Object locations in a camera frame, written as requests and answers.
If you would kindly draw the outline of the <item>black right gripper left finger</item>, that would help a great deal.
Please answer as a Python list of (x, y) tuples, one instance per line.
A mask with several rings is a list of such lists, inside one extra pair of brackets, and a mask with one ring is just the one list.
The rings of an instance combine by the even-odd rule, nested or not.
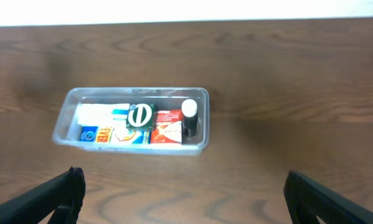
[(0, 205), (0, 223), (74, 224), (83, 205), (86, 183), (83, 170), (71, 167), (63, 174)]

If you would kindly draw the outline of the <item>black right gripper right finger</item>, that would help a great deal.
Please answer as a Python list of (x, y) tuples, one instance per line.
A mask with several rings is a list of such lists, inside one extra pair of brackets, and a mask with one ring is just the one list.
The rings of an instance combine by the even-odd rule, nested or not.
[(373, 212), (300, 172), (289, 171), (283, 193), (294, 224), (373, 224)]

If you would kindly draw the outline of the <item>blue Kool Fever box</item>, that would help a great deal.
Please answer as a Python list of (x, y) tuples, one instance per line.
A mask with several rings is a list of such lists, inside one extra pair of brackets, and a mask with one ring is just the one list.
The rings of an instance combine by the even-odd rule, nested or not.
[(78, 140), (113, 145), (149, 144), (150, 132), (130, 131), (122, 126), (82, 126)]

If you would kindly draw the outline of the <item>white blue Panadol box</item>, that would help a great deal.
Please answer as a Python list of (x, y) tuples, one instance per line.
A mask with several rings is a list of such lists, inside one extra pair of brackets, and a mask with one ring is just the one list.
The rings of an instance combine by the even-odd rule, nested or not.
[(77, 108), (77, 124), (98, 126), (125, 121), (130, 109), (129, 103), (119, 104), (81, 104)]

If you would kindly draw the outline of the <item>green Zam-Buk box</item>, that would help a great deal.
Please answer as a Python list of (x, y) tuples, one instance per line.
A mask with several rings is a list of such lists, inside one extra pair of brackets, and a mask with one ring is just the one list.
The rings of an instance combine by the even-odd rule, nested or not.
[(156, 116), (155, 104), (132, 104), (126, 119), (126, 128), (137, 131), (152, 131)]

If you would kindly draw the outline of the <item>red Panadol ActiFast box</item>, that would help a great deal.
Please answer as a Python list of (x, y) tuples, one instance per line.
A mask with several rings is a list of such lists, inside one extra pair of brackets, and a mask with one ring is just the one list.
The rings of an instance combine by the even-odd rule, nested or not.
[(157, 112), (156, 125), (151, 133), (151, 144), (182, 143), (182, 111), (160, 110)]

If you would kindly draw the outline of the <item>dark syrup bottle white cap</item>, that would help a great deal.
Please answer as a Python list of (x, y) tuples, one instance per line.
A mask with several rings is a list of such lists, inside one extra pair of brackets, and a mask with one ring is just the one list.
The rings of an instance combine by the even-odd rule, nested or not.
[(197, 103), (193, 99), (186, 99), (181, 105), (182, 126), (184, 134), (193, 137), (197, 134), (198, 112)]

